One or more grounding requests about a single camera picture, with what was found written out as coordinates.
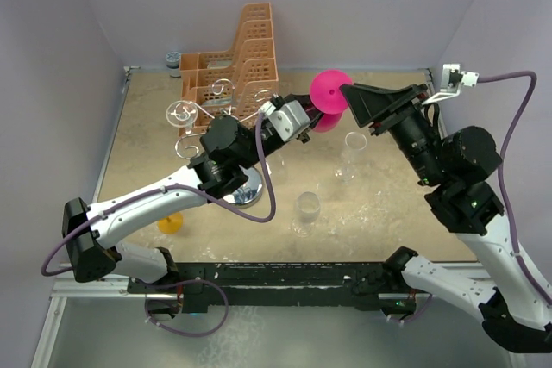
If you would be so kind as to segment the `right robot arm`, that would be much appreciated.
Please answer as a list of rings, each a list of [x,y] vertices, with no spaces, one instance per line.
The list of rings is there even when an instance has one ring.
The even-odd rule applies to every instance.
[[[362,84],[340,88],[359,127],[395,140],[419,185],[433,190],[424,197],[431,213],[476,256],[490,281],[461,277],[401,247],[386,261],[385,285],[438,296],[472,316],[509,352],[549,353],[551,306],[518,263],[523,249],[515,244],[505,207],[487,182],[502,163],[495,141],[475,126],[441,137],[439,108],[423,102],[426,90],[424,84],[400,90]]]

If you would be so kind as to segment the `clear front wine glass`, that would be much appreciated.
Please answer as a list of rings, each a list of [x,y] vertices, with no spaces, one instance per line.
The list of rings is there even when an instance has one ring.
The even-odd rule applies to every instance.
[[[321,202],[318,195],[310,191],[302,193],[294,204],[291,231],[299,237],[310,235],[315,228],[320,212]]]

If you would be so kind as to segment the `clear champagne flute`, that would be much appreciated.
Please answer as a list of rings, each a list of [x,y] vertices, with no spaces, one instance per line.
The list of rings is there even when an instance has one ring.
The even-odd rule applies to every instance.
[[[267,157],[267,168],[273,185],[283,184],[287,180],[287,165],[280,152]]]

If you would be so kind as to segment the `pink plastic goblet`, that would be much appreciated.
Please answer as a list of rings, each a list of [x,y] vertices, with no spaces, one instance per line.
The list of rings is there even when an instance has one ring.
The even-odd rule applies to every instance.
[[[310,84],[310,99],[322,117],[313,130],[317,133],[329,132],[335,128],[348,109],[348,103],[340,91],[344,84],[352,84],[350,76],[336,69],[317,74]]]

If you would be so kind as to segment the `clear wine glass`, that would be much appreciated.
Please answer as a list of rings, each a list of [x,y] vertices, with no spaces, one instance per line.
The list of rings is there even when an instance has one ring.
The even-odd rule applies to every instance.
[[[340,155],[340,165],[336,168],[335,176],[343,183],[354,179],[357,171],[357,162],[362,158],[367,147],[367,138],[359,132],[346,134]]]
[[[315,228],[320,212],[321,202],[318,195],[310,191],[302,193],[294,204],[291,231],[299,237],[310,235]]]
[[[179,130],[174,150],[181,159],[191,159],[198,154],[198,146],[192,142],[193,138],[198,137],[198,133],[193,131],[197,119],[198,106],[190,101],[176,101],[166,109],[167,122]]]

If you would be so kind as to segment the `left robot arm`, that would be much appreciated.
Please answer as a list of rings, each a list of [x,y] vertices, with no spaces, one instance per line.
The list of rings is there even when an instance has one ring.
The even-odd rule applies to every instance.
[[[114,273],[137,278],[158,292],[173,289],[178,269],[170,252],[126,244],[124,239],[206,203],[244,216],[224,197],[246,183],[246,169],[264,166],[267,155],[294,139],[308,141],[309,130],[321,117],[306,95],[270,99],[252,128],[231,115],[219,115],[200,138],[202,152],[168,177],[111,201],[88,205],[76,198],[66,203],[62,234],[76,281],[91,282]]]

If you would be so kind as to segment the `clear back wine glass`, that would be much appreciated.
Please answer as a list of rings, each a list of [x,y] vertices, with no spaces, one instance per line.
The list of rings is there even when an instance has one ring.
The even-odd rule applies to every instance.
[[[359,132],[346,134],[340,155],[340,165],[336,168],[335,176],[343,183],[354,179],[357,171],[357,162],[362,158],[367,147],[367,138]]]

